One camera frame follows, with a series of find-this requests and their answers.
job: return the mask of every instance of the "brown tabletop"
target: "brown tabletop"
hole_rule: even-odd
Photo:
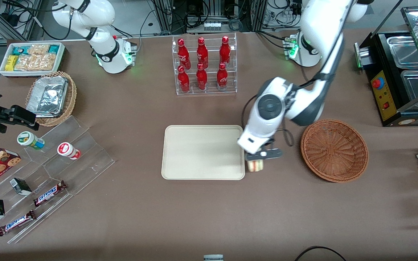
[[[204,254],[294,260],[312,245],[355,261],[418,260],[418,127],[381,127],[353,53],[353,43],[369,31],[345,31],[346,49],[321,117],[347,122],[367,142],[367,171],[345,184],[307,168],[299,150],[304,128],[292,123],[295,146],[277,134],[284,156],[266,161],[262,172],[240,181],[161,177],[167,126],[240,124],[243,105],[267,79],[304,82],[299,66],[258,35],[237,34],[238,93],[210,97],[176,96],[171,37],[143,39],[136,66],[116,75],[98,66],[86,41],[65,42],[62,69],[78,88],[73,114],[116,163],[20,243],[0,238],[0,260],[194,261]],[[0,105],[24,105],[32,83],[2,76]],[[0,147],[20,150],[15,137],[23,130],[9,126]]]

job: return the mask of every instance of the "red button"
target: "red button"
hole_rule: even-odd
[[[378,87],[380,87],[381,85],[381,81],[379,79],[375,79],[372,81],[372,87],[377,89]]]

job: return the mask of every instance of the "acrylic display stand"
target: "acrylic display stand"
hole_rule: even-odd
[[[18,168],[12,168],[10,173],[0,177],[3,178],[0,181],[0,199],[4,201],[5,208],[5,217],[0,219],[0,227],[25,215],[29,210],[34,210],[37,216],[35,221],[29,221],[22,228],[15,228],[3,236],[5,241],[8,240],[7,243],[17,243],[115,162],[91,137],[88,128],[73,116],[51,129],[42,139],[45,140],[45,146],[41,150],[25,147],[19,152],[22,161],[15,166]],[[71,160],[59,155],[57,147],[62,142],[69,142],[80,150],[81,157]],[[15,193],[9,183],[15,177],[27,182],[32,189],[30,195]],[[33,200],[61,180],[64,180],[67,188],[35,208]]]
[[[217,89],[217,71],[219,71],[220,55],[219,50],[222,45],[222,36],[229,37],[230,45],[230,63],[226,67],[227,70],[227,89],[225,91],[219,91]],[[196,56],[196,50],[198,49],[198,37],[201,35],[185,35],[180,37],[172,38],[172,57],[174,61],[174,75],[175,75],[175,86],[177,95],[186,94],[227,94],[237,92],[237,36],[234,33],[226,34],[205,34],[204,42],[209,53],[209,67],[206,69],[208,75],[208,83],[205,91],[201,91],[198,88],[196,72],[198,59]],[[177,76],[179,72],[177,70],[180,65],[179,61],[179,46],[177,40],[183,38],[185,40],[185,46],[189,52],[189,60],[191,62],[191,69],[187,70],[186,73],[189,76],[189,92],[183,92],[179,86],[179,79]]]

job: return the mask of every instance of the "coca-cola bottle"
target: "coca-cola bottle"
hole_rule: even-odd
[[[227,76],[225,63],[220,63],[219,71],[217,72],[217,89],[219,89],[219,91],[225,91],[227,89]]]
[[[184,66],[184,68],[186,70],[191,69],[191,62],[189,61],[189,52],[188,49],[185,46],[185,41],[180,38],[177,41],[178,45],[179,45],[179,61],[180,61],[180,65]]]
[[[222,37],[222,46],[220,46],[220,62],[225,63],[227,66],[230,63],[230,46],[229,46],[229,37]]]
[[[179,66],[179,85],[182,92],[189,92],[189,77],[183,66]]]
[[[201,91],[205,91],[207,83],[208,83],[208,74],[204,70],[203,63],[198,64],[198,71],[196,72],[196,78],[198,79],[198,88]]]
[[[204,69],[207,69],[209,67],[209,54],[208,49],[204,44],[203,37],[198,38],[198,50],[196,51],[196,54],[198,56],[198,63],[202,63]]]

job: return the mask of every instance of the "round wicker basket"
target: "round wicker basket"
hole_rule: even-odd
[[[46,126],[46,127],[53,127],[58,124],[63,123],[71,114],[73,111],[73,108],[75,107],[75,99],[77,98],[77,87],[75,86],[75,83],[73,82],[72,78],[62,71],[52,72],[46,75],[41,76],[41,78],[47,78],[47,77],[55,77],[55,76],[62,76],[66,78],[69,81],[69,85],[67,87],[67,97],[65,98],[64,106],[63,106],[63,112],[61,116],[57,118],[36,118],[36,122],[40,125]],[[28,91],[27,98],[25,99],[25,106],[28,104],[28,100],[30,99],[30,96],[32,95],[33,86],[35,83],[32,84],[32,87]]]
[[[331,182],[350,182],[364,173],[369,152],[362,136],[348,124],[332,119],[315,122],[301,139],[306,164]]]

